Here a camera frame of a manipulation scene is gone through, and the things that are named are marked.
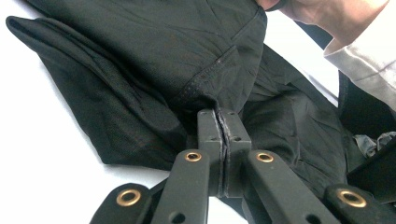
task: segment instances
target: hand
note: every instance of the hand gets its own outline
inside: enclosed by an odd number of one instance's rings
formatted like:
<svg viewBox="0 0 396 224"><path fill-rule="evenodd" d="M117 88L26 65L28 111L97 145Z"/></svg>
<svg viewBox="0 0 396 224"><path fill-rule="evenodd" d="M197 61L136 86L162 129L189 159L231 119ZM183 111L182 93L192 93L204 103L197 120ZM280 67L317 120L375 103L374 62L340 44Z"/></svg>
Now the hand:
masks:
<svg viewBox="0 0 396 224"><path fill-rule="evenodd" d="M280 11L295 21L306 24L318 24L332 10L336 3L333 0L287 0Z"/></svg>
<svg viewBox="0 0 396 224"><path fill-rule="evenodd" d="M296 21L315 24L334 37L334 43L352 43L389 0L288 0L280 11ZM257 0L268 9L277 0Z"/></svg>

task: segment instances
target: white sleeve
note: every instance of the white sleeve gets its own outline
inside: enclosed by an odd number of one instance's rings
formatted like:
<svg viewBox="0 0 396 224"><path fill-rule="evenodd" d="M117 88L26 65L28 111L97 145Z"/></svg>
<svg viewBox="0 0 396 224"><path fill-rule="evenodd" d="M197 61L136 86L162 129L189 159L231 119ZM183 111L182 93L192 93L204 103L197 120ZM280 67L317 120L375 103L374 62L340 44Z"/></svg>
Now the white sleeve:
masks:
<svg viewBox="0 0 396 224"><path fill-rule="evenodd" d="M348 76L356 86L396 111L396 2L387 6L370 26L350 45L324 56Z"/></svg>

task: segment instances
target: white background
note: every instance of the white background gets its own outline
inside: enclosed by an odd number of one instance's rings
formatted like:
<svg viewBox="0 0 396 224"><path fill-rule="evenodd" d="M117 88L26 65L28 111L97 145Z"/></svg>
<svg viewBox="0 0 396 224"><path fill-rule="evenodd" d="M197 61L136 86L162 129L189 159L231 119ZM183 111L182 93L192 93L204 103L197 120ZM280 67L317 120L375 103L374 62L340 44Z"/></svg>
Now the white background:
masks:
<svg viewBox="0 0 396 224"><path fill-rule="evenodd" d="M89 223L115 187L151 188L166 178L101 163L37 55L8 31L9 15L40 16L21 0L0 6L0 223ZM280 13L268 16L265 42L337 95L336 69L321 49ZM208 223L246 223L215 198L209 207Z"/></svg>

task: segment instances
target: nylon fabric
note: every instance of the nylon fabric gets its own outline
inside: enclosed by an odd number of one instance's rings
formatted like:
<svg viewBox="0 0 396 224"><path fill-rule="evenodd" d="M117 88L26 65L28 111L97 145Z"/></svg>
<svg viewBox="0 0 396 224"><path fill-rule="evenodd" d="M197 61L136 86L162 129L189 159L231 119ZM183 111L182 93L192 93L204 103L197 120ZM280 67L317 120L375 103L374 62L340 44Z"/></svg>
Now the nylon fabric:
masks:
<svg viewBox="0 0 396 224"><path fill-rule="evenodd" d="M254 1L29 2L49 17L7 26L38 53L104 163L170 170L196 145L196 112L225 107L319 198L347 182L356 147L333 106L262 44Z"/></svg>

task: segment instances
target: tent fabric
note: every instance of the tent fabric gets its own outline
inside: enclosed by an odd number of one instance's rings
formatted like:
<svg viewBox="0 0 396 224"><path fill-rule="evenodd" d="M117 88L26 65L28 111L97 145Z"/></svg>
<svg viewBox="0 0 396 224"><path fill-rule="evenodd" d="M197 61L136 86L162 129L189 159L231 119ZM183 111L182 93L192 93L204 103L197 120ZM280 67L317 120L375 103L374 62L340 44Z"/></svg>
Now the tent fabric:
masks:
<svg viewBox="0 0 396 224"><path fill-rule="evenodd" d="M30 0L48 18L9 17L36 51L102 161L170 170L196 145L196 112L240 114L321 197L345 183L356 146L333 106L262 44L254 1Z"/></svg>

